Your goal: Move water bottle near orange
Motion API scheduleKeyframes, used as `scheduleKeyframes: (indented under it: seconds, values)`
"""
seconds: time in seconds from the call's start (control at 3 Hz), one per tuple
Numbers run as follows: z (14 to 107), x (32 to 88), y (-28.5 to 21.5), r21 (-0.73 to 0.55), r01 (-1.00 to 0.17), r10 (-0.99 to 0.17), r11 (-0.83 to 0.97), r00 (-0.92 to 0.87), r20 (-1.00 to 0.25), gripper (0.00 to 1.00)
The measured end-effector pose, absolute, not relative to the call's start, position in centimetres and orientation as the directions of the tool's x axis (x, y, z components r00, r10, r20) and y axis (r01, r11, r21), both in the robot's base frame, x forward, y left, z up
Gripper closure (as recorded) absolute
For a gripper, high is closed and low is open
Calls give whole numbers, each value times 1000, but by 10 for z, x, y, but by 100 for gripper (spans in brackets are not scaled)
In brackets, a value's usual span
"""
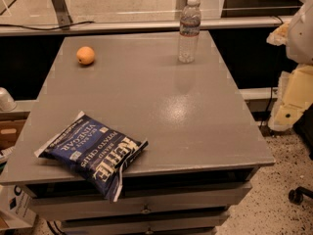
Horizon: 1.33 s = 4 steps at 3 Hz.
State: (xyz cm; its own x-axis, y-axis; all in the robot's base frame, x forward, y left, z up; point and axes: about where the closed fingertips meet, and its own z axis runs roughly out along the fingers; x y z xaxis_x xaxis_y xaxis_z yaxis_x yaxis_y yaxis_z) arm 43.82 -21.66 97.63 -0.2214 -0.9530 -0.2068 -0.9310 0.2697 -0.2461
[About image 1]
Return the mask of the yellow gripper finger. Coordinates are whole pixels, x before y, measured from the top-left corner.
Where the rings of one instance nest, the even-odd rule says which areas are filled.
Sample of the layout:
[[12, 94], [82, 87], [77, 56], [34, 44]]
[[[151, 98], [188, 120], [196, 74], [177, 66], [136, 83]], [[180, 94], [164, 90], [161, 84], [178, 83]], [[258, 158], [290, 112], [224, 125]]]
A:
[[286, 131], [313, 104], [313, 67], [298, 65], [292, 72], [283, 71], [279, 77], [277, 101], [268, 120], [274, 131]]
[[268, 35], [266, 42], [275, 46], [286, 45], [288, 40], [289, 25], [289, 23], [281, 24]]

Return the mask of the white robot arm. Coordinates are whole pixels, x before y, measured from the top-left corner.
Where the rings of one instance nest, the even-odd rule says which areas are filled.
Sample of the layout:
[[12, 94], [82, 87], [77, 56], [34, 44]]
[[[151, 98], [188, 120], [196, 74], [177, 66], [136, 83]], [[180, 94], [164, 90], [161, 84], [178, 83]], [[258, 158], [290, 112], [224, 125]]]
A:
[[313, 0], [306, 0], [291, 21], [277, 27], [266, 41], [285, 45], [287, 57], [297, 63], [292, 72], [281, 73], [268, 120], [271, 130], [286, 131], [313, 104]]

